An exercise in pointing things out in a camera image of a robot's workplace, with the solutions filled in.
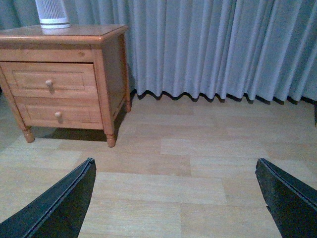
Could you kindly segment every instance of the floor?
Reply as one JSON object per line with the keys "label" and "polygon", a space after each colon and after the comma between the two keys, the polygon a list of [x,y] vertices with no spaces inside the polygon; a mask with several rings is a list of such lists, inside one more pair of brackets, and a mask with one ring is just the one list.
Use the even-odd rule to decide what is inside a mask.
{"label": "floor", "polygon": [[281,237],[255,176],[260,157],[317,189],[314,107],[303,101],[134,97],[114,148],[33,131],[27,144],[1,95],[0,222],[87,157],[97,177],[80,238]]}

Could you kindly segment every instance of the drawer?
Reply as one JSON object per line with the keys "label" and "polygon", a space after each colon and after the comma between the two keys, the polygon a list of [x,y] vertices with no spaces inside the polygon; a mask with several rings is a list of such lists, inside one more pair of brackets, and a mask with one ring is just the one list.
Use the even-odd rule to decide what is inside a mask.
{"label": "drawer", "polygon": [[93,64],[0,62],[17,97],[98,98]]}
{"label": "drawer", "polygon": [[16,97],[15,102],[26,125],[103,129],[96,100]]}

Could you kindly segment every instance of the white lamp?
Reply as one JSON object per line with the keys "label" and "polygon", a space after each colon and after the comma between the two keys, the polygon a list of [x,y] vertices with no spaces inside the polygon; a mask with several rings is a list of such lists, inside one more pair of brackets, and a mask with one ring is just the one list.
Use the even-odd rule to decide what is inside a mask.
{"label": "white lamp", "polygon": [[70,27],[63,0],[35,0],[41,27],[60,29]]}

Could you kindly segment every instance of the curtain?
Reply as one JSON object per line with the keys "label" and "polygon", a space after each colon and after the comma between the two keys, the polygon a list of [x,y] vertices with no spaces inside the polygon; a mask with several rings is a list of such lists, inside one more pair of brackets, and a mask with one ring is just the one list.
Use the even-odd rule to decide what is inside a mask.
{"label": "curtain", "polygon": [[[316,0],[64,0],[72,24],[127,24],[132,88],[193,98],[317,100]],[[1,0],[0,27],[39,24]]]}

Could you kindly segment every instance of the nightstand leg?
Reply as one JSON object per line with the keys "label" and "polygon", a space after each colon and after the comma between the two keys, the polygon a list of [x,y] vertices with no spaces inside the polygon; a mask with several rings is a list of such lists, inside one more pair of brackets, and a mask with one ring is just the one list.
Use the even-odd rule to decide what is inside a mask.
{"label": "nightstand leg", "polygon": [[108,147],[112,148],[115,146],[115,138],[114,135],[107,135],[107,143],[108,143]]}
{"label": "nightstand leg", "polygon": [[28,127],[26,130],[22,130],[22,132],[26,142],[32,143],[34,141],[35,138],[30,127]]}

